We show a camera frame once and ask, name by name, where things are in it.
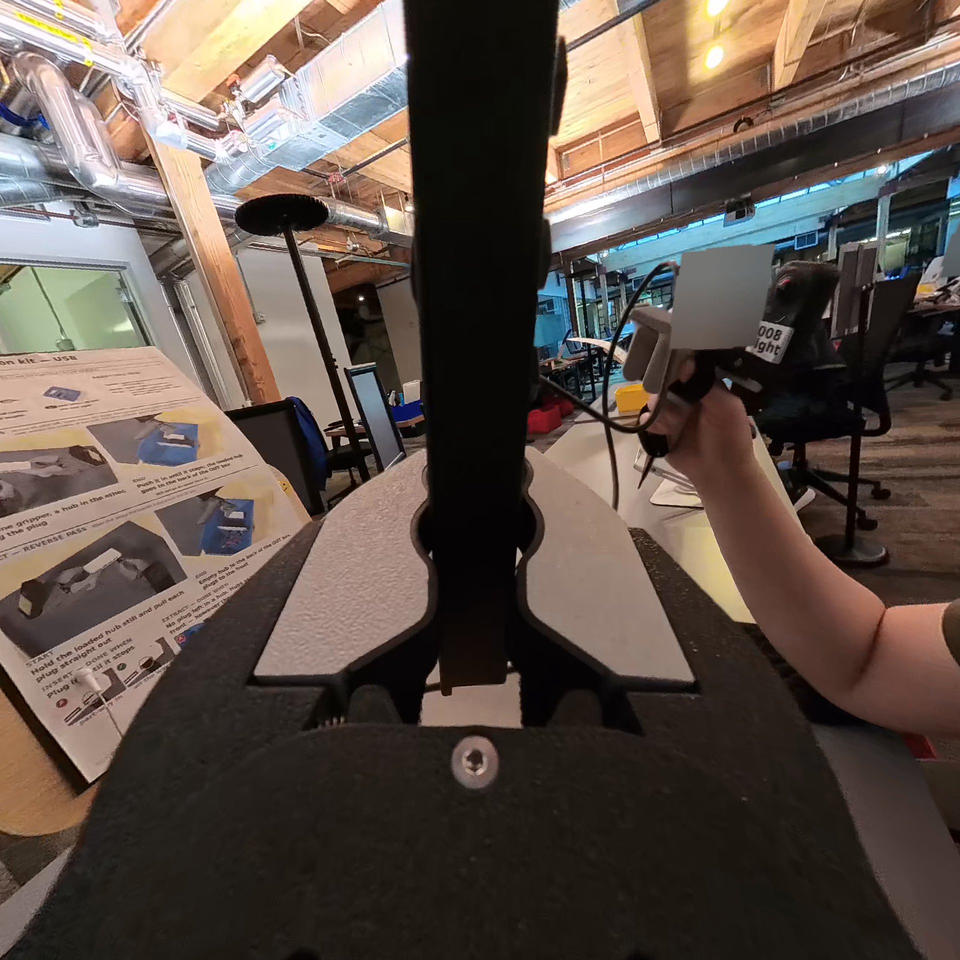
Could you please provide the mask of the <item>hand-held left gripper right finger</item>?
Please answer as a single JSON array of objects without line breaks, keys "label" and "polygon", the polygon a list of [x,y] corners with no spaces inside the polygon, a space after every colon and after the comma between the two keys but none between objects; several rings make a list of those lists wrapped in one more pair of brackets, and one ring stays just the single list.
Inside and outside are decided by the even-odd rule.
[{"label": "hand-held left gripper right finger", "polygon": [[626,721],[631,696],[699,693],[625,521],[594,490],[526,450],[515,566],[519,720],[548,721],[570,691]]}]

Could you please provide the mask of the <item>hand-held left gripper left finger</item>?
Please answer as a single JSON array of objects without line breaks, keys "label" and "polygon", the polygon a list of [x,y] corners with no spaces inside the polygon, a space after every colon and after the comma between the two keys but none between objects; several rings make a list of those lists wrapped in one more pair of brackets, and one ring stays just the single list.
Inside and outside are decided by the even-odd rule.
[{"label": "hand-held left gripper left finger", "polygon": [[419,450],[375,476],[318,528],[253,677],[264,685],[329,684],[345,699],[390,691],[418,721],[437,662],[431,561],[419,540],[428,498]]}]

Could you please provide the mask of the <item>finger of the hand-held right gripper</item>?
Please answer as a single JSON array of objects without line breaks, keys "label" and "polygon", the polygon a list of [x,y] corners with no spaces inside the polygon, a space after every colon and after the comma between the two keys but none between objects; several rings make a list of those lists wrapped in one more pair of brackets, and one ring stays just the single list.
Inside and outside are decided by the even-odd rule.
[{"label": "finger of the hand-held right gripper", "polygon": [[649,394],[663,392],[671,362],[671,311],[649,305],[633,306],[629,322],[633,332],[626,360],[622,362],[623,377],[640,382]]},{"label": "finger of the hand-held right gripper", "polygon": [[753,346],[773,280],[774,251],[773,245],[741,245],[684,252],[671,310],[671,348]]}]

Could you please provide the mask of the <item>black USB hub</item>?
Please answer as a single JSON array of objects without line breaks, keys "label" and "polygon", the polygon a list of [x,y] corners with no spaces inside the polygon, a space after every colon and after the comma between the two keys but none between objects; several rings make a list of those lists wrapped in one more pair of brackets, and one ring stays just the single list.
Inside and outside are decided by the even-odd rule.
[{"label": "black USB hub", "polygon": [[558,2],[404,2],[440,690],[505,681]]}]

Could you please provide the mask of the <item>person's right forearm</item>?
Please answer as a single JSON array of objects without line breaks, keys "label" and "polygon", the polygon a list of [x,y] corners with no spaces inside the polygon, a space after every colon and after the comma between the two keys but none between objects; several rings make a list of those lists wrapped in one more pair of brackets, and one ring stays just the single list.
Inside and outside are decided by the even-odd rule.
[{"label": "person's right forearm", "polygon": [[885,606],[827,559],[761,467],[697,488],[750,615],[799,676],[836,707],[904,734],[958,739],[959,667],[945,606]]}]

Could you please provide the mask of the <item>black office chair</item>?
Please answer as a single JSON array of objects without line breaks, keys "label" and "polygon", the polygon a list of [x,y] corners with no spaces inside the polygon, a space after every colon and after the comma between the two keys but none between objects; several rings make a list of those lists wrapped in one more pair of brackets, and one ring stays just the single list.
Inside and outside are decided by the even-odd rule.
[{"label": "black office chair", "polygon": [[[836,351],[842,366],[821,366],[796,376],[778,388],[755,415],[759,432],[769,440],[768,450],[780,455],[793,451],[783,480],[790,493],[823,494],[846,509],[843,533],[817,537],[822,553],[839,567],[872,569],[889,561],[889,552],[864,538],[878,522],[858,504],[861,486],[874,499],[891,492],[860,470],[864,437],[886,434],[892,425],[883,386],[883,371],[893,340],[912,305],[919,277],[876,281],[858,295],[858,329],[847,334]],[[828,440],[849,440],[848,468],[839,473],[810,465],[808,447]]]}]

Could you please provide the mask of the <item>black display panel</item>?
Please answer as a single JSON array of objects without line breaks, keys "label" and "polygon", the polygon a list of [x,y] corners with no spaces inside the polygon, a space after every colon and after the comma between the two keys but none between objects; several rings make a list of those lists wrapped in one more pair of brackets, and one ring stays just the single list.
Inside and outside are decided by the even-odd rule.
[{"label": "black display panel", "polygon": [[326,511],[323,451],[308,436],[298,401],[285,398],[229,410],[225,415],[271,467],[280,471],[311,517]]}]

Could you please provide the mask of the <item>blue jacket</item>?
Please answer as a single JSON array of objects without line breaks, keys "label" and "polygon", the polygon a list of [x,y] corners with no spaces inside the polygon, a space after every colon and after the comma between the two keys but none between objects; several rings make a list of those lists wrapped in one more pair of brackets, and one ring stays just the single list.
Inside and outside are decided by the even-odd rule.
[{"label": "blue jacket", "polygon": [[295,396],[289,397],[289,400],[293,403],[297,423],[306,441],[315,482],[323,491],[330,479],[329,449],[324,434],[303,400]]}]

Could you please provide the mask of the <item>black framed display screen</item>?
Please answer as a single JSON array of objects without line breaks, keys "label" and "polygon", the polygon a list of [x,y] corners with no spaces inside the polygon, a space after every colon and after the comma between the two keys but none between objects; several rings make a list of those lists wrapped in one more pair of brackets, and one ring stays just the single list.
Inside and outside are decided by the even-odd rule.
[{"label": "black framed display screen", "polygon": [[350,366],[344,374],[360,414],[378,473],[382,474],[405,459],[406,450],[400,428],[393,418],[381,384],[377,365],[370,363]]}]

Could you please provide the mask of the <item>instruction poster board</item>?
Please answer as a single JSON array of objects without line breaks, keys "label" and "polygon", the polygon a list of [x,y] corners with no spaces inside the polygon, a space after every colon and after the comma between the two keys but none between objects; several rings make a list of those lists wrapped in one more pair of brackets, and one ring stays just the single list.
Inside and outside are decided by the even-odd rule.
[{"label": "instruction poster board", "polygon": [[154,347],[1,360],[2,834],[72,829],[182,648],[306,525]]}]

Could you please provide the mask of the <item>black stand pole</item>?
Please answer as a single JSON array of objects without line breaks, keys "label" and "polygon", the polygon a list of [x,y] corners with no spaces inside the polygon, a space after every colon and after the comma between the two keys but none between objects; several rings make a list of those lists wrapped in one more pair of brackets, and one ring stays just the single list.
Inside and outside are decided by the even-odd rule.
[{"label": "black stand pole", "polygon": [[313,231],[329,219],[326,203],[306,194],[272,194],[242,202],[235,212],[235,223],[247,234],[255,236],[281,235],[286,243],[294,275],[314,331],[329,386],[341,415],[342,426],[350,451],[354,455],[355,469],[362,484],[370,480],[366,456],[354,426],[354,416],[347,401],[342,378],[333,357],[330,342],[310,286],[303,256],[295,234]]}]

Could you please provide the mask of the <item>silver ventilation duct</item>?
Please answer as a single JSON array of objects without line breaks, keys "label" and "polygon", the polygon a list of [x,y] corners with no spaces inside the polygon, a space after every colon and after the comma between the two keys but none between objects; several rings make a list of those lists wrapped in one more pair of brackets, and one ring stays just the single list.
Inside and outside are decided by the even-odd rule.
[{"label": "silver ventilation duct", "polygon": [[246,123],[251,144],[211,162],[212,194],[235,194],[277,167],[297,172],[407,106],[402,8],[385,3],[287,78]]},{"label": "silver ventilation duct", "polygon": [[127,53],[111,4],[96,2],[88,10],[73,2],[2,2],[1,26],[3,42],[30,49],[14,56],[15,71],[78,184],[128,213],[172,210],[159,175],[123,166],[93,102],[54,64],[59,58],[108,74],[132,99],[137,119],[153,140],[188,147],[190,130],[155,74]]}]

